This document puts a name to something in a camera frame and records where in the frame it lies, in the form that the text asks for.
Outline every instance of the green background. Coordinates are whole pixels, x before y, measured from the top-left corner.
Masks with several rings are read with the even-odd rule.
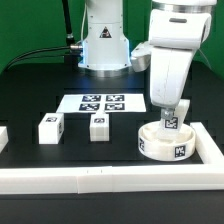
[[[69,0],[69,5],[73,33],[75,39],[79,40],[84,0]],[[131,50],[137,43],[147,40],[150,9],[150,0],[124,0],[124,33],[130,40]],[[65,46],[62,2],[61,0],[1,0],[0,31],[0,71],[11,59],[24,52]],[[224,78],[223,0],[218,1],[209,39],[201,49],[213,71]],[[35,62],[52,62],[52,60],[58,62],[58,59],[42,59]],[[199,53],[194,60],[204,62]]]

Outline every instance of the white cube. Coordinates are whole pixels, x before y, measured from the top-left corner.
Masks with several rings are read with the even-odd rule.
[[[0,153],[8,143],[8,133],[6,127],[0,127]]]
[[[38,129],[39,144],[58,144],[64,132],[64,114],[47,113]]]
[[[109,115],[93,114],[90,120],[90,141],[109,141]]]

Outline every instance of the black table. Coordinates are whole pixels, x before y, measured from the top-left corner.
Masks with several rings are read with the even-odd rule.
[[[138,151],[137,131],[159,120],[149,103],[149,71],[99,79],[64,64],[26,64],[0,76],[0,125],[9,143],[0,168],[168,164]],[[58,145],[38,144],[38,124],[65,94],[143,93],[147,112],[110,113],[111,140],[89,141],[90,114],[65,114]],[[191,100],[186,123],[200,121],[224,150],[224,81],[193,63],[183,97]],[[197,152],[177,164],[201,163]],[[1,223],[223,223],[224,191],[141,192],[85,195],[2,195]]]

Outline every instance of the white paper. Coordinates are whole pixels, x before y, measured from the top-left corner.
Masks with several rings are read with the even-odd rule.
[[[64,95],[57,113],[145,112],[143,94]]]

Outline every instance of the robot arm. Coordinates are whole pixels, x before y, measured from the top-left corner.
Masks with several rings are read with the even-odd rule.
[[[132,52],[135,71],[145,70],[151,58],[150,97],[172,119],[191,61],[210,31],[216,0],[153,0],[149,40]]]

